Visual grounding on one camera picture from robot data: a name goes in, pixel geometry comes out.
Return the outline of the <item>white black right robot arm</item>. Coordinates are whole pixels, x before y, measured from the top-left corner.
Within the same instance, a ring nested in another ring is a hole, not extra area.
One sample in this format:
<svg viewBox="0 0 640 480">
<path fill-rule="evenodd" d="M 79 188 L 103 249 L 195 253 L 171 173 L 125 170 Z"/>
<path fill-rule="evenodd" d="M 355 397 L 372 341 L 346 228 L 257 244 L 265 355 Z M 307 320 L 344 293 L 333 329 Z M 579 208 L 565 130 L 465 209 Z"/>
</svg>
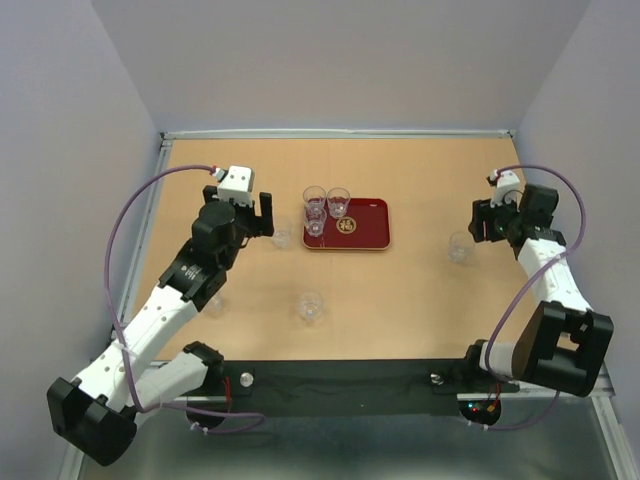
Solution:
<svg viewBox="0 0 640 480">
<path fill-rule="evenodd" d="M 477 243 L 508 242 L 532 283 L 537 307 L 516 342 L 479 340 L 472 345 L 478 356 L 461 364 L 461 381 L 482 390 L 498 376 L 586 397 L 599 376 L 614 325 L 593 310 L 573 278 L 564 235 L 552 227 L 559 194 L 518 179 L 490 184 L 492 197 L 472 204 L 469 231 Z"/>
</svg>

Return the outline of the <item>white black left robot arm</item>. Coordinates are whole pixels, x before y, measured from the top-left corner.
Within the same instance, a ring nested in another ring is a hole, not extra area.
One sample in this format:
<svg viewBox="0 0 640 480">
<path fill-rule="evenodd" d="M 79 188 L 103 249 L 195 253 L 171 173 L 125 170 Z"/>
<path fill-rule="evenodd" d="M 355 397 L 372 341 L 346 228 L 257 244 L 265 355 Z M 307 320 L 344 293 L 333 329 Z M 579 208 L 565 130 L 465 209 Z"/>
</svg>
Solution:
<svg viewBox="0 0 640 480">
<path fill-rule="evenodd" d="M 210 394 L 222 382 L 223 357 L 201 342 L 184 347 L 165 367 L 150 363 L 196 317 L 227 280 L 246 240 L 274 233 L 272 196 L 258 202 L 220 188 L 203 191 L 205 203 L 158 284 L 126 327 L 72 380 L 56 379 L 46 393 L 54 432 L 102 466 L 118 460 L 153 410 L 191 390 Z"/>
</svg>

